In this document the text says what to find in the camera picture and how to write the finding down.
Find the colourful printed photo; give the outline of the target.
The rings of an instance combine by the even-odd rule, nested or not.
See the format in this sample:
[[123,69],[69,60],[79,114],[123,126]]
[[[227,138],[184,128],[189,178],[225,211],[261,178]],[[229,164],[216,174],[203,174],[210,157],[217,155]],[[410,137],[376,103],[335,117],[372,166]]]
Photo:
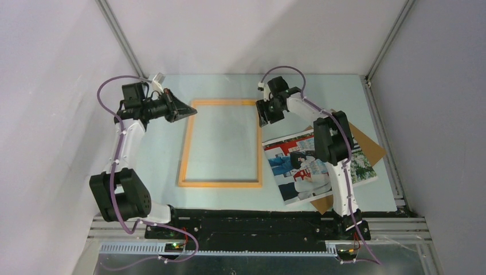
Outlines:
[[287,206],[332,194],[330,174],[314,153],[313,129],[262,143],[279,192]]

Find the orange wooden picture frame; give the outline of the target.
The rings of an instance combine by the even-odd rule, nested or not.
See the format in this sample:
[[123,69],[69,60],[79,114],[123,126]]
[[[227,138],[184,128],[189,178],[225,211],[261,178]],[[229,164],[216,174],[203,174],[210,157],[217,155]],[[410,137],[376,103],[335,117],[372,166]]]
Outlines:
[[262,133],[254,99],[196,99],[183,142],[178,186],[260,188]]

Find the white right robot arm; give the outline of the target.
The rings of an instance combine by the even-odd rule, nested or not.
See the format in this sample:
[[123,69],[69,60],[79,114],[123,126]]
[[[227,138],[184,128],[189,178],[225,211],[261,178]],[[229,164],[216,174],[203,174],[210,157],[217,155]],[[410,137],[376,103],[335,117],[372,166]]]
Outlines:
[[260,127],[282,120],[285,112],[312,122],[315,154],[326,165],[331,181],[333,231],[338,238],[349,239],[361,219],[351,183],[353,138],[346,114],[321,109],[305,97],[303,89],[290,88],[281,76],[267,83],[260,81],[258,90],[263,93],[256,101]]

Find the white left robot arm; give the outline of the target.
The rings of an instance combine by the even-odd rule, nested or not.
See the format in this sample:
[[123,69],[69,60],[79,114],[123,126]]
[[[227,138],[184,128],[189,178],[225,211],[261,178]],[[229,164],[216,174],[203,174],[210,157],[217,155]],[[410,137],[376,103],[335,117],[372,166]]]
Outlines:
[[152,94],[145,92],[146,82],[122,86],[123,99],[117,111],[109,110],[115,125],[113,154],[103,171],[91,176],[89,187],[106,222],[137,221],[159,224],[166,238],[175,238],[181,223],[172,216],[169,205],[155,203],[135,171],[138,149],[151,120],[164,118],[173,123],[197,110],[181,102],[172,91],[152,80]]

